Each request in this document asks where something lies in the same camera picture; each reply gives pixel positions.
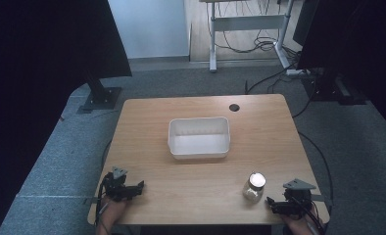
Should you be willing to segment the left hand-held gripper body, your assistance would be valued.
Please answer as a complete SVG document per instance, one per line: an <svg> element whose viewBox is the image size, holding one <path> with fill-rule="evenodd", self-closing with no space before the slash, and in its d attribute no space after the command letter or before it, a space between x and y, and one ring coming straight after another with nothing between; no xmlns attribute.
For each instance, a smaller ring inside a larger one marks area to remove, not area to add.
<svg viewBox="0 0 386 235"><path fill-rule="evenodd" d="M122 199L128 199L128 190L124 185L127 171L125 169L113 166L103 179L103 185L106 195L116 202Z"/></svg>

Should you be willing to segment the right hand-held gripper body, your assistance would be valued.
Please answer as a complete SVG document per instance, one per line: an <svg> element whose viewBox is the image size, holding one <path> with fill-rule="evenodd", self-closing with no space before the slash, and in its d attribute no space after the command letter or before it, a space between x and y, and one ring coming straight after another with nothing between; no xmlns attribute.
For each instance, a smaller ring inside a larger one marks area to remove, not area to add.
<svg viewBox="0 0 386 235"><path fill-rule="evenodd" d="M303 216L312 209L312 190L314 185L295 178L283 184L286 199L285 214Z"/></svg>

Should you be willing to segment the glass jar with white lid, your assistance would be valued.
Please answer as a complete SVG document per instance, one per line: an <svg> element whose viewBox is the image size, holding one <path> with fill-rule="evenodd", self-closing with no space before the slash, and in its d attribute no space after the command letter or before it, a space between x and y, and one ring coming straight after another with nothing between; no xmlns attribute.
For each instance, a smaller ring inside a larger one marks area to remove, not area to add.
<svg viewBox="0 0 386 235"><path fill-rule="evenodd" d="M243 196L252 203L261 200L266 184L265 177L260 172L252 172L242 189Z"/></svg>

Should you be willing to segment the white plastic bin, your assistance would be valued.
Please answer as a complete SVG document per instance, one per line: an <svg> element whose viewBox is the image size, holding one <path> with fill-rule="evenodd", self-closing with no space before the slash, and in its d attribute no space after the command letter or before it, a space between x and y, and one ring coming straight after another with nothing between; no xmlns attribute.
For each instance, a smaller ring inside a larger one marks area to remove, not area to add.
<svg viewBox="0 0 386 235"><path fill-rule="evenodd" d="M175 118L169 122L169 151L176 160L221 159L230 150L226 117Z"/></svg>

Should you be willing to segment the person's right hand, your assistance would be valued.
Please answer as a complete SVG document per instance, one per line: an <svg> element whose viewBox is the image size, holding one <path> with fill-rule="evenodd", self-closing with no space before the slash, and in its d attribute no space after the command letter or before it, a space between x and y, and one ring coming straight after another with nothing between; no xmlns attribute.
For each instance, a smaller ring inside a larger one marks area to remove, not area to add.
<svg viewBox="0 0 386 235"><path fill-rule="evenodd" d="M320 235L314 221L308 215L298 218L282 214L280 218L292 235Z"/></svg>

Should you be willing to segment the black metal stand base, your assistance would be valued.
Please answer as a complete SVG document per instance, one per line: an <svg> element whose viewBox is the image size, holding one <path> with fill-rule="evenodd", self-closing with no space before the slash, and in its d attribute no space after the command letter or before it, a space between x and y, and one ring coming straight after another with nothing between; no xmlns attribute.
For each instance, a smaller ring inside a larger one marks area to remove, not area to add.
<svg viewBox="0 0 386 235"><path fill-rule="evenodd" d="M105 87L98 78L87 77L90 88L85 103L77 110L79 114L90 114L94 110L113 110L121 94L120 87Z"/></svg>
<svg viewBox="0 0 386 235"><path fill-rule="evenodd" d="M336 70L312 69L302 84L313 102L338 102L343 106L353 106L364 105L367 101L353 82Z"/></svg>

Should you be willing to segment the black curtain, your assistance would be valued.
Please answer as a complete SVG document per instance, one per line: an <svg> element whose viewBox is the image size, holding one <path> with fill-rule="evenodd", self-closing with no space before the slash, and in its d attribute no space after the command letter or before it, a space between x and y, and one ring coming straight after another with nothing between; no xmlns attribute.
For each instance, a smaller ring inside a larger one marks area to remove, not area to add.
<svg viewBox="0 0 386 235"><path fill-rule="evenodd" d="M130 74L109 0L0 0L0 226L75 89Z"/></svg>

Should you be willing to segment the black monitor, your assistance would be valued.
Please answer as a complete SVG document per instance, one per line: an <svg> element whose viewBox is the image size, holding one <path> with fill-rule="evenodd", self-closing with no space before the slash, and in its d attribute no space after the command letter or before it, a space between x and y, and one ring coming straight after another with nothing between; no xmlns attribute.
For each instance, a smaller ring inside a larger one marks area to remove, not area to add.
<svg viewBox="0 0 386 235"><path fill-rule="evenodd" d="M386 0L304 0L296 33L300 69L332 69L364 94L386 120Z"/></svg>

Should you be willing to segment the white desk frame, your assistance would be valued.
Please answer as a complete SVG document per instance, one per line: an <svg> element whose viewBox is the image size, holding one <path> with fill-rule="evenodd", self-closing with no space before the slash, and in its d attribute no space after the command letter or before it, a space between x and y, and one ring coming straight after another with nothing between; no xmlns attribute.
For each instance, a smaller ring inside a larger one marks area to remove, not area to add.
<svg viewBox="0 0 386 235"><path fill-rule="evenodd" d="M209 4L211 7L210 18L208 19L211 35L209 69L210 72L217 71L217 51L216 51L216 33L226 31L260 30L260 29L278 29L278 38L273 42L273 49L276 56L286 70L287 74L292 71L292 65L287 59L283 47L288 24L291 20L292 9L295 0L287 0L287 8L284 14L276 15L257 15L257 16L238 16L238 17L217 17L216 3L237 2L240 0L199 0L201 3Z"/></svg>

